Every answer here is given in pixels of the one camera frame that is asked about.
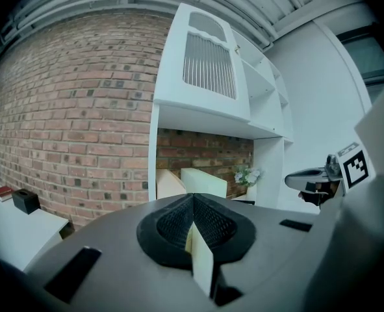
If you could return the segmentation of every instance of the black tissue box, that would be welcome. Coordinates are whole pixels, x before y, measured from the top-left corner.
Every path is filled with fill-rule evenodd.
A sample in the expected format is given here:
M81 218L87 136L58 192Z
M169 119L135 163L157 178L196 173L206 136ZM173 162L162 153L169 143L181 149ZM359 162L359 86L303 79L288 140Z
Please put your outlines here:
M32 193L29 190L23 188L13 192L11 195L14 205L26 214L31 214L36 209L40 208L37 194Z

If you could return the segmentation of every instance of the red book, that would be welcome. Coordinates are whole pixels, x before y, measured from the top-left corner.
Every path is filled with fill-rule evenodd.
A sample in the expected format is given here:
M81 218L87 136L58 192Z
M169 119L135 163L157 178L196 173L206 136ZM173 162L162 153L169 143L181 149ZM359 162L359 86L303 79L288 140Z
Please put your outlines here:
M11 193L13 193L13 190L10 187L8 186L0 187L0 200L3 202L7 199L10 199Z

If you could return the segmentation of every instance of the cabinet back brick panel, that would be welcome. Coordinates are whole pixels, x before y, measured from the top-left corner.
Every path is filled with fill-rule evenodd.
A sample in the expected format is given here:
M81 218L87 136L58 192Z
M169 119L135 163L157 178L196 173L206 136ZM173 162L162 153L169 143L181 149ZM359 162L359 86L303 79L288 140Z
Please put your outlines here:
M154 84L172 19L124 10L42 29L0 62L0 184L75 229L146 202Z
M196 168L227 181L227 198L246 193L235 183L240 166L251 166L254 142L214 134L159 129L157 168L169 169L180 178L182 168Z

